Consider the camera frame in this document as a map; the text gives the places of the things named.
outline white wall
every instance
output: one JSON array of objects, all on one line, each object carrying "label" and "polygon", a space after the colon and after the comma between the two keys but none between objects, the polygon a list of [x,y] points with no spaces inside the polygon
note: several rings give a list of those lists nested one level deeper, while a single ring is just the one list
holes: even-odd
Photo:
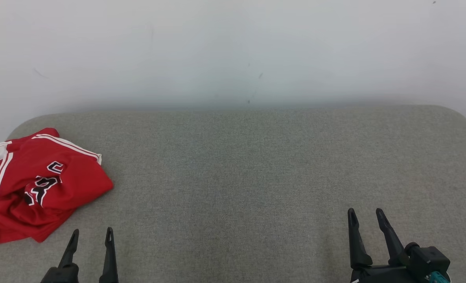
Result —
[{"label": "white wall", "polygon": [[466,116],[466,0],[0,0],[0,141],[64,111],[364,102]]}]

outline red jersey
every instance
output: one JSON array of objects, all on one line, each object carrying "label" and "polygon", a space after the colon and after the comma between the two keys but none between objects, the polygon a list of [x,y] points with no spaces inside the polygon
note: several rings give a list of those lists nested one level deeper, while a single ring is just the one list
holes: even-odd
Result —
[{"label": "red jersey", "polygon": [[44,241],[79,206],[112,189],[101,154],[46,128],[0,143],[0,243]]}]

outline gray fabric surface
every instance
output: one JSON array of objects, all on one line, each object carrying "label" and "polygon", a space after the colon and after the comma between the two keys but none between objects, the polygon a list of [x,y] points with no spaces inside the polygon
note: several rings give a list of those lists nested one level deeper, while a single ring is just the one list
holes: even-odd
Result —
[{"label": "gray fabric surface", "polygon": [[103,154],[114,189],[44,243],[0,245],[0,283],[40,282],[75,228],[83,283],[114,228],[121,283],[349,282],[346,211],[376,264],[375,208],[466,282],[466,119],[436,106],[95,112],[25,122]]}]

